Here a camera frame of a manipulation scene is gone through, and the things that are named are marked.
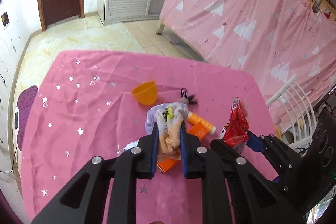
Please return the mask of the cloth trash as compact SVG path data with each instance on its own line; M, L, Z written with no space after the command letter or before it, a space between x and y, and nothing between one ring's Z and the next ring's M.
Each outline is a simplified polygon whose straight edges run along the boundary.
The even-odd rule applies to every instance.
M188 106L182 102L163 103L152 107L146 114L145 130L147 135L153 131L154 124L158 128L157 162L166 159L181 159L180 130L187 124Z

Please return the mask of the red snack wrapper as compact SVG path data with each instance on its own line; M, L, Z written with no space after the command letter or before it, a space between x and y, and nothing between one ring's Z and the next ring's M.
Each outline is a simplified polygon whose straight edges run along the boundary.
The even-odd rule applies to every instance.
M247 110L241 98L235 97L232 105L229 121L222 128L219 139L241 154L248 141L249 124Z

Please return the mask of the white metal chair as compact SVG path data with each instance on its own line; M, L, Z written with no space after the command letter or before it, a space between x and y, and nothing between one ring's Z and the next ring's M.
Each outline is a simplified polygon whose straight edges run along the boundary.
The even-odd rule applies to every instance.
M297 152L311 145L317 127L317 114L311 94L314 91L313 76L296 73L271 72L272 94L266 98L266 106L276 127L277 137Z

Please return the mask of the orange thread spool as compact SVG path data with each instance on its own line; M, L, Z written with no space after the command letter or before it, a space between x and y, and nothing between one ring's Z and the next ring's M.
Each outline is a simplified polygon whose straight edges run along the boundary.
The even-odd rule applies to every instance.
M193 125L201 123L211 135L216 132L216 127L214 125L191 111L188 113L188 121Z

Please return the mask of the orange plastic cup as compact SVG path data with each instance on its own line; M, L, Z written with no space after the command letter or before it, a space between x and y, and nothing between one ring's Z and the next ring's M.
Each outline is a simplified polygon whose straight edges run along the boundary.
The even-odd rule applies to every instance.
M157 100L157 85L154 81L140 84L131 91L132 96L142 105L152 105Z

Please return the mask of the pink star tablecloth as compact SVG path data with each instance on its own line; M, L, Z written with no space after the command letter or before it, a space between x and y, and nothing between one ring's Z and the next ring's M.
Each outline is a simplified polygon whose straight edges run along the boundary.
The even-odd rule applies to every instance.
M182 88L197 97L193 112L218 131L234 98L247 106L250 130L275 131L254 78L188 59L114 51L64 51L47 72L23 140L23 202L34 218L92 157L110 159L146 134L147 106L132 96L153 81L157 103L175 102Z

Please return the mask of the purple floor mat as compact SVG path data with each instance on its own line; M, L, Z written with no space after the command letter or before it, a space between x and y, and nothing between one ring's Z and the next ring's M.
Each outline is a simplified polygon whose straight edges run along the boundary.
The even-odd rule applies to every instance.
M17 109L15 112L15 129L18 130L17 144L20 151L23 147L23 139L25 135L26 124L33 106L35 97L37 96L38 87L33 85L22 91L18 97Z

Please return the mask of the pink tree bed curtain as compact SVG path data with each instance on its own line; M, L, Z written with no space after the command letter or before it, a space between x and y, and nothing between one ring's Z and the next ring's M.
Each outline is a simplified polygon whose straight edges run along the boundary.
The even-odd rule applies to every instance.
M335 85L335 22L307 0L165 0L159 18L208 63L251 74L265 99L293 75L312 103Z

